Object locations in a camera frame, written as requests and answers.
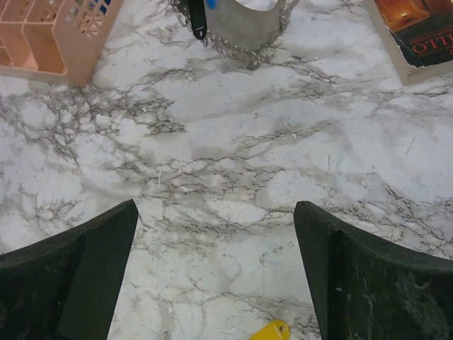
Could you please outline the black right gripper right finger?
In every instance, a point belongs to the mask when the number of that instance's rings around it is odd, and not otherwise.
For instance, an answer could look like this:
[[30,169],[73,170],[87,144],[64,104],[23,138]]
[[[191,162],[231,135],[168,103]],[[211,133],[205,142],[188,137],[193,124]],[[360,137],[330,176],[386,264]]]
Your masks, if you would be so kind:
[[294,226],[322,339],[452,338],[452,261],[309,201],[297,203]]

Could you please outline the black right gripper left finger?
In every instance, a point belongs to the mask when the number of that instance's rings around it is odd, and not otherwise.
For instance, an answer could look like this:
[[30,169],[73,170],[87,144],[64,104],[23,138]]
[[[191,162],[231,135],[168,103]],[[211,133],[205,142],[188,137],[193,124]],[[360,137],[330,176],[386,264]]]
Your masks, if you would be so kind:
[[138,217],[127,200],[1,255],[1,338],[106,339]]

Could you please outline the blue handled key ring organiser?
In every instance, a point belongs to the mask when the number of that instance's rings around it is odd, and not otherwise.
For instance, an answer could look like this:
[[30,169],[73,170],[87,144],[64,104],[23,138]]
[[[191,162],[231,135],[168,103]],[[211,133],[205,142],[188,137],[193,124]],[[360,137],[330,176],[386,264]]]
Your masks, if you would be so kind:
[[179,23],[207,47],[257,69],[269,62],[282,41],[298,1],[278,1],[266,11],[232,1],[170,1]]

